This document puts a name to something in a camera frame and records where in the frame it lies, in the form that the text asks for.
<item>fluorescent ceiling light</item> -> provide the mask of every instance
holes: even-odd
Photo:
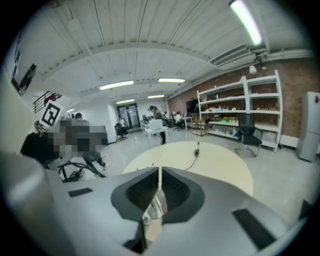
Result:
[[[186,79],[176,79],[176,78],[159,78],[160,83],[183,83]]]
[[[99,88],[100,88],[100,90],[105,90],[105,89],[111,89],[111,88],[119,87],[119,86],[129,86],[129,85],[133,85],[133,84],[134,84],[134,81],[131,80],[131,81],[111,83],[111,84],[100,86]]]
[[[118,101],[116,102],[116,104],[121,104],[121,103],[127,103],[127,102],[134,102],[135,99],[127,99],[127,100],[123,100],[123,101]]]
[[[148,96],[148,99],[153,99],[153,98],[163,98],[164,95],[154,95],[154,96]]]
[[[234,0],[229,3],[231,9],[235,12],[238,18],[241,20],[246,31],[249,33],[253,44],[259,45],[262,43],[262,37],[255,19],[251,15],[248,7],[243,0]]]

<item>shelf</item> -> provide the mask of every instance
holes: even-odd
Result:
[[[249,95],[251,99],[277,98],[279,96],[279,93],[255,93]]]
[[[219,87],[216,87],[216,88],[212,88],[212,89],[209,89],[209,90],[201,91],[201,92],[199,92],[199,95],[216,94],[218,92],[232,90],[232,89],[236,89],[236,88],[241,88],[243,86],[244,85],[243,85],[242,81],[234,82],[234,83],[226,84],[226,85],[219,86]]]
[[[245,96],[244,96],[244,95],[235,96],[235,97],[225,97],[225,98],[219,98],[219,99],[213,99],[213,100],[203,101],[203,102],[200,102],[200,105],[202,105],[202,104],[218,103],[218,102],[240,101],[240,100],[244,100],[244,99],[245,99]]]
[[[275,84],[277,82],[277,77],[275,75],[269,75],[269,76],[248,79],[246,82],[248,86]]]
[[[245,110],[221,110],[211,112],[201,112],[201,114],[223,114],[223,113],[246,113]]]
[[[218,126],[231,126],[231,127],[238,127],[238,122],[214,122],[210,121],[209,124],[211,125],[218,125]],[[264,130],[264,131],[270,131],[270,132],[279,132],[279,127],[276,125],[268,125],[268,124],[255,124],[255,127]]]
[[[281,112],[272,110],[250,110],[250,113],[280,115]]]
[[[234,140],[238,140],[238,137],[235,137],[235,136],[230,135],[230,134],[225,134],[224,132],[221,132],[221,131],[207,130],[206,133],[207,134],[218,135],[218,136],[222,136],[222,137],[226,137],[226,138],[230,138],[230,139],[234,139]],[[266,147],[270,147],[270,148],[276,148],[277,144],[275,142],[272,142],[272,141],[262,140],[262,145],[266,146]]]

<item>television screen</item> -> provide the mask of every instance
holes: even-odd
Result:
[[[199,103],[197,99],[187,101],[185,104],[188,113],[197,113],[199,111]]]

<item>white shelving unit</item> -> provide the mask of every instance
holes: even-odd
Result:
[[[275,75],[257,77],[252,79],[247,79],[246,76],[243,76],[239,82],[234,82],[230,84],[226,84],[223,86],[215,87],[205,91],[197,91],[198,103],[199,103],[199,113],[200,118],[202,118],[203,114],[228,114],[228,113],[255,113],[255,114],[266,114],[266,115],[277,115],[278,122],[277,126],[268,125],[268,124],[260,124],[257,123],[255,126],[261,130],[274,132],[276,133],[275,141],[262,140],[262,145],[274,148],[274,152],[277,151],[278,144],[281,139],[281,131],[282,131],[282,123],[283,123],[283,98],[282,98],[282,89],[281,89],[281,81],[279,77],[279,73],[277,70],[274,71]],[[276,93],[251,93],[252,86],[259,86],[265,84],[275,84]],[[200,96],[217,94],[219,92],[228,91],[236,88],[243,88],[244,95],[234,96],[234,97],[226,97],[213,99],[208,101],[200,101]],[[252,109],[252,100],[253,99],[267,99],[267,98],[275,98],[278,101],[278,110],[253,110]],[[228,101],[240,101],[245,100],[245,110],[221,110],[221,111],[201,111],[201,106],[203,104],[212,104],[212,103],[221,103]],[[212,125],[221,125],[221,126],[231,126],[237,127],[237,122],[209,122]],[[233,135],[225,134],[219,131],[207,131],[208,134],[223,136],[227,138],[237,139]]]

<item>ceiling vent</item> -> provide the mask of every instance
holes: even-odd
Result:
[[[253,62],[255,59],[256,55],[250,51],[247,45],[243,44],[221,54],[210,62],[220,70],[229,70]]]

